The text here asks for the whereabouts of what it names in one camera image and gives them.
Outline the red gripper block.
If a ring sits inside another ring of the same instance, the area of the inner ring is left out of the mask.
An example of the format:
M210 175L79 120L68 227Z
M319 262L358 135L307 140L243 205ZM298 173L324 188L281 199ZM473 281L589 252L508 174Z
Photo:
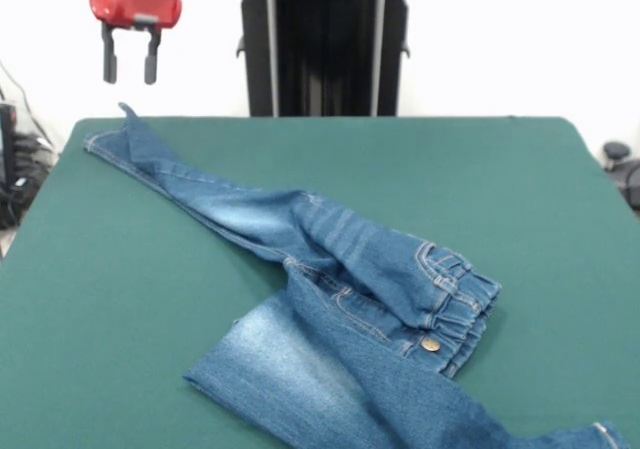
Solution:
M147 85L155 84L161 29L171 29L178 23L182 0L89 0L89 7L95 18L102 21L103 80L108 84L117 82L114 27L144 27L150 36L145 56L144 82Z

